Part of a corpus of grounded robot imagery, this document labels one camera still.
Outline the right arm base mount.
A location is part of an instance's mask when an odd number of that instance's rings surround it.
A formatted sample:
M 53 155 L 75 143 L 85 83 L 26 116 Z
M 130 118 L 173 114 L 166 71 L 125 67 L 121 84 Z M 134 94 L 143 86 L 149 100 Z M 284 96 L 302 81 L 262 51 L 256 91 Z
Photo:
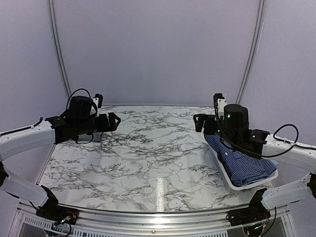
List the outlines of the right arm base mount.
M 231 226 L 238 226 L 252 222 L 267 220 L 270 217 L 271 214 L 266 209 L 259 209 L 257 207 L 246 207 L 230 210 L 226 215 L 226 220 L 230 222 Z

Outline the blue checked long sleeve shirt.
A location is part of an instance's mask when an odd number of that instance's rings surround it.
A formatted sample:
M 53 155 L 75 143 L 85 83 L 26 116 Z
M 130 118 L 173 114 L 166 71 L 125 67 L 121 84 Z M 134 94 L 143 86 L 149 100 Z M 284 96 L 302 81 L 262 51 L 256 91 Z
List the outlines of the blue checked long sleeve shirt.
M 277 170 L 278 163 L 274 160 L 256 159 L 238 151 L 234 152 L 216 135 L 205 135 L 204 138 L 217 152 L 228 177 L 237 187 L 266 179 Z

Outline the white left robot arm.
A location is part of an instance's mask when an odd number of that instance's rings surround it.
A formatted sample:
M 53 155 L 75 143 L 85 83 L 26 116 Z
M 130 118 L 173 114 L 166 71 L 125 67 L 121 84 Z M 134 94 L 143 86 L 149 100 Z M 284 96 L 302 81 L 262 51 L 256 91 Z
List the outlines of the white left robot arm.
M 71 94 L 65 111 L 54 117 L 40 120 L 34 125 L 6 131 L 0 135 L 0 160 L 46 145 L 57 145 L 68 140 L 79 140 L 82 135 L 94 137 L 96 133 L 116 131 L 121 119 L 115 113 L 102 114 L 103 96 L 76 96 Z M 57 220 L 62 208 L 53 192 L 10 173 L 0 166 L 0 190 L 29 201 L 38 213 Z

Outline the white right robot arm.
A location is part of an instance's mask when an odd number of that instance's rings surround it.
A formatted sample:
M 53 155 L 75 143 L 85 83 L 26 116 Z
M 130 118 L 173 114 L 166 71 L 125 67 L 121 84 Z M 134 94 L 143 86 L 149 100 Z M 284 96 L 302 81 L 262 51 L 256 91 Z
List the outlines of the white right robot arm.
M 250 129 L 248 109 L 239 104 L 215 102 L 215 114 L 193 116 L 196 132 L 203 132 L 210 147 L 222 158 L 229 180 L 243 186 L 264 180 L 276 171 L 276 161 L 287 162 L 308 171 L 291 183 L 258 190 L 245 209 L 244 216 L 255 221 L 264 211 L 316 196 L 316 148 L 276 136 L 275 133 Z

